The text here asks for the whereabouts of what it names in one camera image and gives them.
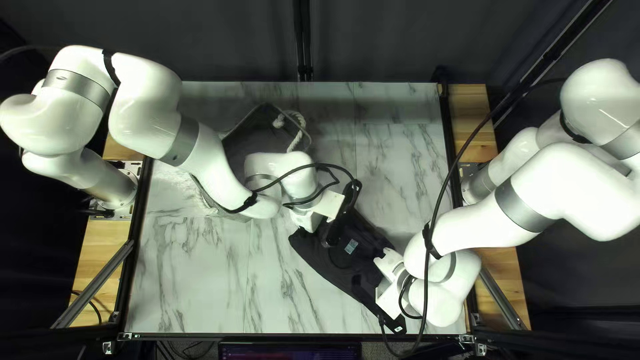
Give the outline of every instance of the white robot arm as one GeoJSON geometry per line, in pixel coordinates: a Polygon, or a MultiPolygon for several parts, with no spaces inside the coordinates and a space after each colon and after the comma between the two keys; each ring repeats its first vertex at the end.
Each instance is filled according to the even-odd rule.
{"type": "MultiPolygon", "coordinates": [[[[279,212],[279,185],[264,194],[245,188],[229,167],[219,136],[177,111],[182,81],[170,69],[137,56],[73,45],[56,55],[42,88],[36,89],[33,95],[15,95],[0,106],[0,126],[26,149],[23,163],[31,171],[116,207],[130,203],[133,183],[83,149],[113,96],[109,132],[118,143],[193,174],[207,194],[231,212],[250,218],[270,218],[279,212]]],[[[253,159],[247,164],[248,176],[260,170],[277,176],[312,163],[302,152],[254,154],[253,159]],[[270,165],[256,169],[262,161],[270,165]]],[[[268,182],[256,180],[252,185],[268,182]]],[[[283,180],[282,187],[296,199],[311,196],[317,190],[315,169],[300,170],[283,180]]],[[[341,199],[332,197],[329,215],[337,212],[341,199]]],[[[301,225],[312,231],[319,216],[309,209],[299,213],[304,214],[297,215],[301,225]]]]}
{"type": "MultiPolygon", "coordinates": [[[[640,85],[621,62],[593,61],[567,79],[561,103],[564,127],[593,145],[574,142],[559,114],[539,129],[518,133],[479,175],[463,184],[465,200],[472,205],[437,218],[429,254],[422,233],[411,239],[398,269],[421,280],[411,285],[403,305],[422,312],[426,256],[434,267],[442,261],[449,264],[448,254],[463,249],[521,245],[560,218],[598,241],[613,240],[640,225],[640,85]]],[[[433,282],[429,269],[431,323],[449,325],[460,314],[458,304],[479,271],[474,256],[467,256],[470,265],[462,265],[465,270],[458,272],[460,278],[449,291],[433,282]],[[431,305],[432,299],[441,303],[437,299],[443,297],[456,306],[431,305]],[[444,313],[451,322],[442,321],[444,313]]],[[[397,302],[378,299],[386,311],[399,313],[397,302]]]]}

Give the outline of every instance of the clothing label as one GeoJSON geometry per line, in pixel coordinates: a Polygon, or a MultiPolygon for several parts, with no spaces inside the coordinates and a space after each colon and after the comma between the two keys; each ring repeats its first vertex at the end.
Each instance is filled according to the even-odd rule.
{"type": "Polygon", "coordinates": [[[347,254],[351,255],[351,253],[356,249],[356,246],[358,246],[358,242],[354,239],[351,239],[351,241],[349,241],[347,246],[344,248],[344,251],[346,251],[347,254]]]}

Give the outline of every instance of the wooden board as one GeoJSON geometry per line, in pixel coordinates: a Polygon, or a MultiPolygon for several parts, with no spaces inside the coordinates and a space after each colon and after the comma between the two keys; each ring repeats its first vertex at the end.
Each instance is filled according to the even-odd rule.
{"type": "MultiPolygon", "coordinates": [[[[105,160],[142,160],[144,155],[116,143],[111,136],[104,147],[105,160]]],[[[128,221],[91,220],[87,222],[86,231],[73,290],[82,291],[100,272],[102,267],[113,257],[129,236],[128,221]]],[[[119,266],[94,297],[93,303],[100,311],[102,322],[106,323],[115,308],[118,285],[120,284],[119,266]]],[[[97,325],[98,317],[93,308],[87,305],[71,326],[97,325]]]]}
{"type": "MultiPolygon", "coordinates": [[[[489,113],[486,87],[484,85],[450,85],[449,108],[456,151],[458,151],[467,141],[471,132],[489,113]]],[[[497,154],[493,126],[489,122],[471,142],[461,161],[484,163],[493,159],[497,154]]],[[[475,250],[482,257],[483,265],[489,270],[515,311],[530,329],[529,312],[522,287],[516,249],[508,247],[475,250]]],[[[478,310],[485,324],[494,329],[508,329],[500,309],[480,279],[476,281],[476,294],[478,310]]]]}

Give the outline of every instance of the marble surface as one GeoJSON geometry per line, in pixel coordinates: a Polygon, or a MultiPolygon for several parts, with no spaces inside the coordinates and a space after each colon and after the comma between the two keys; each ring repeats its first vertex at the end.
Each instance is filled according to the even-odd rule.
{"type": "MultiPolygon", "coordinates": [[[[402,251],[446,174],[436,86],[185,82],[179,109],[223,134],[262,102],[305,116],[311,156],[363,182],[359,210],[402,251]]],[[[341,192],[347,177],[336,175],[341,192]]],[[[440,211],[450,208],[447,196],[440,211]]],[[[379,333],[375,316],[295,253],[294,230],[286,209],[247,223],[218,217],[188,174],[157,161],[127,331],[379,333]]],[[[418,324],[408,319],[409,332],[418,324]]],[[[426,332],[464,333],[464,316],[426,332]]]]}

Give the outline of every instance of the black cloth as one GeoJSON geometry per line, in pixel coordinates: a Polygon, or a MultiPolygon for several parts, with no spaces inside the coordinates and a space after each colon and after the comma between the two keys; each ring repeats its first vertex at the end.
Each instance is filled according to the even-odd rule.
{"type": "Polygon", "coordinates": [[[299,228],[290,235],[291,247],[317,273],[353,297],[396,334],[406,333],[402,315],[393,319],[376,305],[375,290],[383,278],[373,263],[394,246],[355,209],[333,222],[321,222],[315,233],[299,228]]]}

